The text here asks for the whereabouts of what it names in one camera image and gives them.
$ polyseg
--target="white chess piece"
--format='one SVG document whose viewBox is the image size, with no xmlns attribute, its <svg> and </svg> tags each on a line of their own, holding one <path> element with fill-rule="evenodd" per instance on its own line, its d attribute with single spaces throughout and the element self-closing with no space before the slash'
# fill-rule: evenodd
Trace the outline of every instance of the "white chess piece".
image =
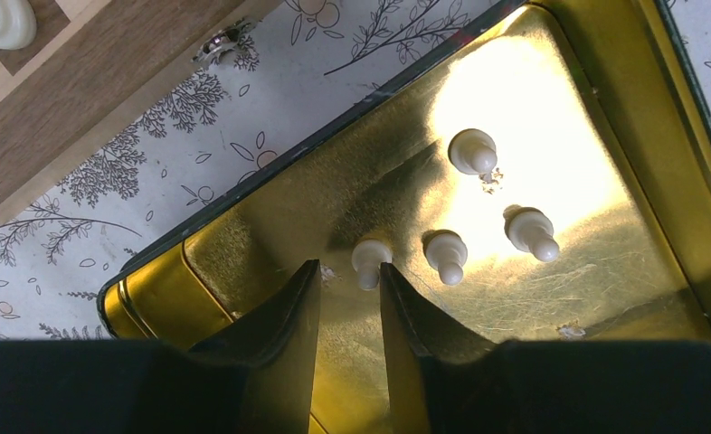
<svg viewBox="0 0 711 434">
<path fill-rule="evenodd" d="M 464 277 L 462 266 L 468 261 L 468 246 L 456 233 L 445 232 L 430 240 L 425 249 L 425 258 L 444 285 L 459 284 Z"/>
<path fill-rule="evenodd" d="M 0 49 L 19 50 L 36 37 L 36 15 L 27 0 L 0 0 Z"/>
<path fill-rule="evenodd" d="M 377 288 L 379 268 L 383 262 L 393 262 L 393 253 L 377 240 L 365 240 L 353 249 L 351 263 L 358 275 L 358 286 L 366 291 Z"/>
<path fill-rule="evenodd" d="M 463 174 L 490 174 L 497 167 L 497 146 L 483 131 L 466 129 L 451 140 L 449 160 Z"/>
<path fill-rule="evenodd" d="M 516 249 L 531 253 L 542 262 L 552 262 L 561 253 L 554 234 L 553 223 L 539 211 L 521 212 L 507 226 L 507 237 Z"/>
</svg>

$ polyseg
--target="gold tray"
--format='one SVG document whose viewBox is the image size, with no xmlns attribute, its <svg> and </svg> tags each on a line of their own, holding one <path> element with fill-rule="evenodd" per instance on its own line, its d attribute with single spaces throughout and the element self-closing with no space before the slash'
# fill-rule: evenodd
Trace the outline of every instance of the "gold tray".
<svg viewBox="0 0 711 434">
<path fill-rule="evenodd" d="M 653 3 L 520 7 L 128 269 L 101 311 L 119 337 L 188 348 L 319 258 L 310 429 L 330 434 L 391 432 L 379 294 L 358 289 L 350 265 L 363 239 L 390 245 L 425 297 L 495 342 L 711 340 L 711 144 L 679 65 Z M 493 177 L 450 164 L 448 144 L 466 128 L 497 142 Z M 553 221 L 559 260 L 539 263 L 512 246 L 504 226 L 518 206 Z M 422 253 L 429 234 L 446 230 L 469 248 L 456 287 Z"/>
</svg>

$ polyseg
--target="table surface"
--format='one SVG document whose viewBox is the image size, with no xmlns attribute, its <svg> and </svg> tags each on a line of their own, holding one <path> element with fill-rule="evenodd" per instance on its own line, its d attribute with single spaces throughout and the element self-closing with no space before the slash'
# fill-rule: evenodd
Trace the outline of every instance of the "table surface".
<svg viewBox="0 0 711 434">
<path fill-rule="evenodd" d="M 493 3 L 286 0 L 249 54 L 197 72 L 0 226 L 0 339 L 107 338 L 97 291 L 137 251 Z M 668 4 L 711 108 L 711 2 Z"/>
</svg>

